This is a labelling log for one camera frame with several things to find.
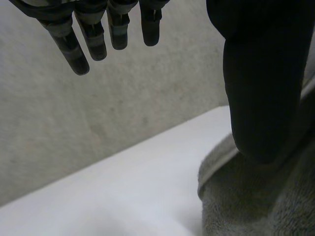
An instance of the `robotic hand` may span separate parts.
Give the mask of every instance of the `robotic hand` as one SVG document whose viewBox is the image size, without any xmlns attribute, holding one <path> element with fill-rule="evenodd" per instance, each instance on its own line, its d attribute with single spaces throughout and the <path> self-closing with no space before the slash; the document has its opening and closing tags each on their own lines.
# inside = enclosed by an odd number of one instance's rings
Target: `robotic hand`
<svg viewBox="0 0 315 236">
<path fill-rule="evenodd" d="M 127 46 L 128 12 L 138 0 L 10 0 L 49 31 L 79 75 L 89 65 L 72 30 L 74 11 L 94 60 L 106 57 L 100 20 L 107 9 L 113 47 Z M 157 44 L 169 0 L 139 0 L 144 42 Z M 206 0 L 226 39 L 223 55 L 233 137 L 246 157 L 268 164 L 286 142 L 300 102 L 315 24 L 315 0 Z"/>
<path fill-rule="evenodd" d="M 79 23 L 93 60 L 107 56 L 101 19 L 107 10 L 109 32 L 116 50 L 127 46 L 128 13 L 138 0 L 10 0 L 29 17 L 47 29 L 77 75 L 87 74 L 90 67 L 72 29 L 72 12 Z M 161 9 L 169 0 L 140 0 L 143 39 L 147 46 L 159 40 Z"/>
</svg>

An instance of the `white table surface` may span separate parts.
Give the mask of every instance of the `white table surface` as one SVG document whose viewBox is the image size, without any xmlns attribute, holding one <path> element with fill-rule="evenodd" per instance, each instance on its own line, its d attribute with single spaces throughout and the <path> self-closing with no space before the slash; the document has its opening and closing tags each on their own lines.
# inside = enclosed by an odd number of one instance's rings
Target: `white table surface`
<svg viewBox="0 0 315 236">
<path fill-rule="evenodd" d="M 219 107 L 0 208 L 0 236 L 197 236 L 197 173 L 231 131 Z"/>
</svg>

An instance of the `black finger segment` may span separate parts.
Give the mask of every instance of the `black finger segment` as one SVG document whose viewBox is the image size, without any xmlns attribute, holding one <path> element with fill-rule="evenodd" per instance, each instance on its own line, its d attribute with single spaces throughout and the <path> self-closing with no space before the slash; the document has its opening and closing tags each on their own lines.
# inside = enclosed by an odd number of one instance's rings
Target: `black finger segment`
<svg viewBox="0 0 315 236">
<path fill-rule="evenodd" d="M 72 70 L 77 75 L 87 74 L 90 67 L 73 32 L 72 17 L 55 22 L 43 20 L 39 22 L 49 31 Z"/>
<path fill-rule="evenodd" d="M 162 8 L 169 0 L 140 0 L 143 40 L 147 46 L 155 46 L 159 41 L 159 23 Z"/>
<path fill-rule="evenodd" d="M 106 7 L 106 0 L 84 0 L 76 2 L 75 5 L 75 17 L 93 60 L 103 60 L 107 56 L 101 24 Z"/>
<path fill-rule="evenodd" d="M 122 50 L 128 44 L 128 24 L 130 19 L 128 13 L 136 6 L 138 0 L 109 0 L 107 17 L 109 32 L 113 48 Z"/>
</svg>

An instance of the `textured wall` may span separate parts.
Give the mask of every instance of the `textured wall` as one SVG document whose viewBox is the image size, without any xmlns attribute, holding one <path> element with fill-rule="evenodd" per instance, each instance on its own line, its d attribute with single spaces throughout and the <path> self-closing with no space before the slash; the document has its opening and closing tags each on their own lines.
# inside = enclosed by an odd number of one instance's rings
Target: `textured wall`
<svg viewBox="0 0 315 236">
<path fill-rule="evenodd" d="M 140 11 L 130 13 L 129 44 L 110 45 L 76 76 L 48 32 L 9 1 L 0 3 L 0 205 L 159 132 L 227 104 L 224 40 L 205 0 L 171 0 L 161 38 L 148 48 Z"/>
</svg>

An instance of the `terry cloth towel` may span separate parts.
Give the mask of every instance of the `terry cloth towel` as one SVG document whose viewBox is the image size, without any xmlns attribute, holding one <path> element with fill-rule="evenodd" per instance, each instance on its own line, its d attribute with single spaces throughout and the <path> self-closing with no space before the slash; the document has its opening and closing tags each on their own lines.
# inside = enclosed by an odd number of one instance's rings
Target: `terry cloth towel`
<svg viewBox="0 0 315 236">
<path fill-rule="evenodd" d="M 278 161 L 246 159 L 228 135 L 202 162 L 205 236 L 315 235 L 315 92 L 305 95 Z"/>
</svg>

